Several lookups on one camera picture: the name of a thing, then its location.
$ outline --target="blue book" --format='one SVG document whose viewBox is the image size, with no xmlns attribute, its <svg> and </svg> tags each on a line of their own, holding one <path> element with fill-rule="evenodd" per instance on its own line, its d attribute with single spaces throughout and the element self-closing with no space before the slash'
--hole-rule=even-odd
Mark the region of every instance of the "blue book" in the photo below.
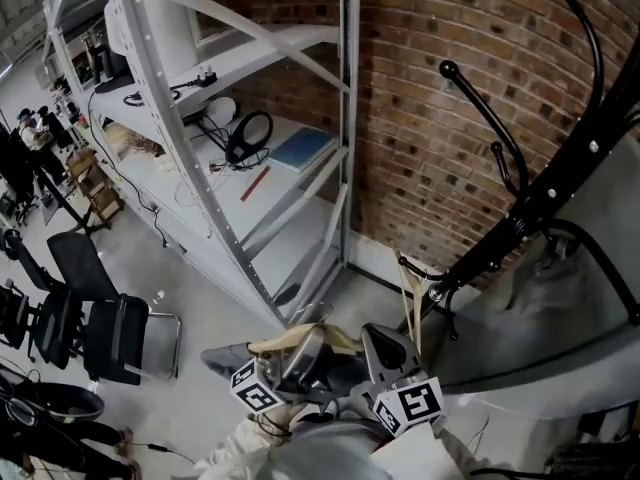
<svg viewBox="0 0 640 480">
<path fill-rule="evenodd" d="M 269 158 L 297 173 L 305 170 L 332 144 L 333 137 L 313 128 L 301 128 L 278 146 Z"/>
</svg>

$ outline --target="red pencil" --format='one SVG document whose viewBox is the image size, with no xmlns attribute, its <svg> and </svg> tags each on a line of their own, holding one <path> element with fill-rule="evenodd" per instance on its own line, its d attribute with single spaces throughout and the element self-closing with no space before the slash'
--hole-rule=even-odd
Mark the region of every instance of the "red pencil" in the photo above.
<svg viewBox="0 0 640 480">
<path fill-rule="evenodd" d="M 262 169 L 262 172 L 260 174 L 258 174 L 258 177 L 249 186 L 247 191 L 244 194 L 242 194 L 242 197 L 240 198 L 240 201 L 242 201 L 244 203 L 249 198 L 249 196 L 251 195 L 251 192 L 253 192 L 255 190 L 255 188 L 258 186 L 258 183 L 260 183 L 262 181 L 262 178 L 264 178 L 266 176 L 266 174 L 269 172 L 269 169 L 271 169 L 271 167 L 269 167 L 268 165 L 266 165 L 265 168 Z"/>
</svg>

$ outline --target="white metal shelf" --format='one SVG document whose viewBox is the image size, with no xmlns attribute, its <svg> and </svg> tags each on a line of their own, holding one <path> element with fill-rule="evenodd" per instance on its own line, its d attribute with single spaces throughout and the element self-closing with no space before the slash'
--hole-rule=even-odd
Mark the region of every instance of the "white metal shelf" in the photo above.
<svg viewBox="0 0 640 480">
<path fill-rule="evenodd" d="M 337 27 L 322 25 L 290 25 L 278 28 L 274 33 L 298 49 L 309 48 L 323 42 L 336 43 L 339 37 Z M 201 68 L 208 68 L 216 73 L 218 81 L 209 87 L 180 89 L 181 96 L 176 104 L 182 116 L 188 115 L 197 108 L 198 104 L 235 82 L 284 58 L 284 55 L 270 44 L 252 39 L 240 32 L 220 34 L 204 41 L 198 55 L 200 58 L 206 57 L 206 60 L 170 78 L 169 85 L 194 80 L 198 75 L 202 75 Z M 131 107 L 123 101 L 125 96 L 137 90 L 137 84 L 133 84 L 108 93 L 96 94 L 91 100 L 91 109 L 144 137 L 163 144 L 160 130 L 154 123 L 149 109 L 144 106 Z M 88 99 L 91 92 L 93 88 L 87 89 L 84 97 Z"/>
<path fill-rule="evenodd" d="M 156 162 L 135 151 L 128 151 L 116 165 L 133 186 L 109 165 L 104 166 L 105 172 L 147 224 L 164 229 L 167 240 L 179 246 L 186 261 L 223 285 L 256 314 L 275 319 L 283 326 L 291 325 L 293 312 L 307 300 L 319 300 L 348 261 L 360 0 L 340 0 L 339 27 L 264 27 L 211 0 L 166 1 L 235 30 L 201 41 L 197 45 L 199 64 L 168 78 L 152 40 L 156 31 L 149 23 L 146 6 L 141 5 L 144 0 L 109 0 L 115 8 L 114 19 L 136 83 L 107 94 L 94 94 L 93 87 L 80 84 L 57 23 L 56 9 L 62 8 L 63 0 L 49 2 L 49 36 L 76 104 L 93 124 L 98 144 L 94 144 L 93 136 L 88 140 L 100 145 L 114 162 L 124 153 L 118 154 L 109 144 L 96 119 L 101 115 L 160 143 L 171 159 L 169 166 L 166 158 L 165 162 Z M 303 53 L 323 42 L 337 44 L 339 75 Z M 210 173 L 209 162 L 224 163 L 223 152 L 208 138 L 196 138 L 201 130 L 197 126 L 185 127 L 181 118 L 200 110 L 220 91 L 285 57 L 340 91 L 340 136 L 301 173 L 269 159 L 264 166 L 245 172 Z M 205 72 L 214 72 L 216 82 L 206 88 L 181 88 L 180 98 L 172 101 L 171 86 L 195 80 Z M 124 97 L 136 91 L 141 93 L 144 106 L 126 105 Z M 274 118 L 268 147 L 274 149 L 302 126 Z M 261 133 L 251 131 L 251 126 L 247 132 Z M 266 166 L 269 171 L 242 202 L 243 194 Z M 335 181 L 339 183 L 335 204 L 316 195 L 332 174 L 336 174 Z M 160 212 L 143 211 L 134 187 Z M 277 306 L 278 294 L 296 284 L 301 287 L 300 293 L 289 303 Z"/>
<path fill-rule="evenodd" d="M 332 211 L 332 203 L 314 197 L 253 259 L 253 267 L 272 297 L 320 243 Z M 305 274 L 304 270 L 298 273 L 300 282 Z"/>
<path fill-rule="evenodd" d="M 274 116 L 273 134 L 267 146 L 276 148 L 303 126 L 305 125 Z M 201 133 L 195 126 L 188 127 L 187 131 L 187 136 L 196 136 Z M 254 133 L 259 135 L 262 131 L 255 129 Z M 202 169 L 207 173 L 207 181 L 218 199 L 220 208 L 238 240 L 242 242 L 265 221 L 273 208 L 287 199 L 315 171 L 317 166 L 336 150 L 337 140 L 301 173 L 296 173 L 267 159 L 264 165 L 269 166 L 269 172 L 245 202 L 242 202 L 241 197 L 260 174 L 262 167 L 244 172 L 229 170 L 222 173 L 209 173 L 209 162 L 224 162 L 224 153 L 207 137 L 198 137 L 191 144 Z M 182 178 L 177 170 L 166 172 L 160 169 L 149 155 L 141 153 L 129 153 L 118 165 L 118 170 L 134 183 L 144 187 L 145 191 L 157 199 L 159 204 L 175 213 L 201 236 L 207 237 L 211 234 L 201 210 L 191 198 L 189 191 L 184 184 L 179 187 Z"/>
</svg>

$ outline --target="person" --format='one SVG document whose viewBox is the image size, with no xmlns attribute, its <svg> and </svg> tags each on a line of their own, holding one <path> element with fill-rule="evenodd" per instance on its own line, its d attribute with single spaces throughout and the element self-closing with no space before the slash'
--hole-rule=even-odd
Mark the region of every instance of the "person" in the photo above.
<svg viewBox="0 0 640 480">
<path fill-rule="evenodd" d="M 180 480 L 465 480 L 478 461 L 452 434 L 429 423 L 396 439 L 374 415 L 284 405 L 249 415 L 227 439 Z M 482 473 L 478 478 L 503 479 Z"/>
<path fill-rule="evenodd" d="M 27 148 L 33 152 L 33 157 L 47 171 L 56 185 L 62 184 L 66 179 L 64 167 L 58 157 L 46 147 L 50 132 L 37 132 L 35 119 L 28 108 L 23 109 L 18 115 L 20 121 L 20 138 Z"/>
<path fill-rule="evenodd" d="M 51 135 L 53 135 L 53 139 L 58 144 L 59 148 L 66 148 L 73 145 L 73 140 L 69 135 L 69 132 L 64 129 L 62 123 L 58 120 L 53 112 L 49 112 L 49 108 L 47 106 L 42 106 L 38 109 L 38 115 L 40 119 L 38 120 L 38 126 L 36 127 L 37 131 L 49 131 Z"/>
<path fill-rule="evenodd" d="M 113 446 L 118 455 L 126 458 L 128 445 L 133 440 L 133 433 L 129 429 L 118 432 L 95 421 L 65 424 L 53 419 L 26 426 L 14 421 L 2 408 L 0 438 L 0 458 L 13 462 L 29 475 L 35 473 L 31 457 L 36 457 L 70 471 L 99 478 L 142 480 L 137 462 L 127 459 L 124 464 L 82 442 L 88 439 Z"/>
</svg>

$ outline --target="office chair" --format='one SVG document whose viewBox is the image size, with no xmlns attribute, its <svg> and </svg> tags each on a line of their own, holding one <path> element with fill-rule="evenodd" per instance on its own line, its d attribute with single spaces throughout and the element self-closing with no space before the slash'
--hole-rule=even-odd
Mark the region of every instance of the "office chair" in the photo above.
<svg viewBox="0 0 640 480">
<path fill-rule="evenodd" d="M 35 361 L 35 358 L 31 356 L 31 348 L 35 343 L 45 363 L 53 363 L 64 370 L 69 359 L 77 353 L 74 351 L 75 340 L 83 336 L 82 301 L 71 293 L 67 285 L 53 278 L 47 269 L 36 262 L 22 242 L 18 231 L 13 229 L 6 231 L 0 248 L 3 248 L 9 259 L 20 262 L 36 288 L 49 292 L 44 302 L 38 305 L 35 310 L 17 311 L 15 322 L 12 325 L 11 338 L 7 336 L 8 343 L 6 344 L 13 348 L 20 348 L 25 333 L 29 331 L 27 353 L 31 362 Z M 30 307 L 28 297 L 10 279 L 7 280 L 7 287 L 23 298 L 25 308 Z M 31 325 L 26 321 L 29 314 L 34 315 Z"/>
<path fill-rule="evenodd" d="M 93 302 L 83 339 L 84 366 L 89 374 L 133 385 L 140 384 L 140 377 L 153 377 L 141 369 L 145 329 L 151 317 L 172 319 L 176 324 L 168 378 L 177 377 L 180 318 L 151 312 L 144 300 L 119 293 L 86 235 L 59 233 L 47 243 L 71 293 Z"/>
<path fill-rule="evenodd" d="M 33 348 L 33 330 L 37 322 L 38 310 L 29 305 L 29 297 L 22 293 L 11 279 L 7 279 L 6 288 L 0 287 L 0 334 L 5 339 L 0 338 L 0 343 L 19 349 L 24 342 L 24 338 L 29 333 L 29 347 L 27 356 L 31 362 L 35 358 L 31 355 Z"/>
</svg>

